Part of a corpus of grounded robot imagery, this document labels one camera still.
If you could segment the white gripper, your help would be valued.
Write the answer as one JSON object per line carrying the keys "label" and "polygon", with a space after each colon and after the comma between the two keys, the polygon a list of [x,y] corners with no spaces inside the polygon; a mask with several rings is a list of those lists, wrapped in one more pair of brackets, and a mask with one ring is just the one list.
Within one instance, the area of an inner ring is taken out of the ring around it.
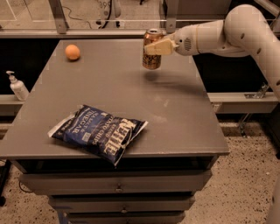
{"label": "white gripper", "polygon": [[169,55],[173,52],[184,56],[197,55],[197,28],[197,24],[182,27],[165,38],[146,45],[144,52],[148,55]]}

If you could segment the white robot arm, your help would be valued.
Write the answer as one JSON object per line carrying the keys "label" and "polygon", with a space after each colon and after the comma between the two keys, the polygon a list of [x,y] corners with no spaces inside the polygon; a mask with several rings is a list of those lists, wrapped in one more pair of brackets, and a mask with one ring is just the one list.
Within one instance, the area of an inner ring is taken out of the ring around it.
{"label": "white robot arm", "polygon": [[[164,43],[167,50],[182,55],[250,55],[273,92],[279,92],[279,40],[254,6],[237,6],[224,20],[180,28],[167,35]],[[252,122],[246,138],[230,125],[222,129],[230,154],[217,160],[212,179],[180,224],[273,222],[279,215],[278,197],[273,194],[279,176],[277,145],[263,123]]]}

